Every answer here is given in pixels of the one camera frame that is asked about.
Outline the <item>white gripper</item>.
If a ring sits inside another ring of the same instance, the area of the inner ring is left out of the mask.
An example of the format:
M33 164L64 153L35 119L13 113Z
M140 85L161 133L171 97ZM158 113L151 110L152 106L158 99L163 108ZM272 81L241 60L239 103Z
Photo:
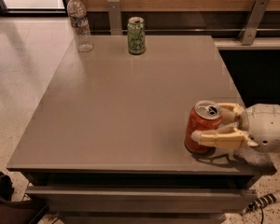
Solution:
M252 147L259 152L280 152L280 105L256 104L246 110L236 103L218 105L225 126L216 130L195 130L191 139L198 145L225 149ZM242 125L245 116L247 126L243 131L234 122Z

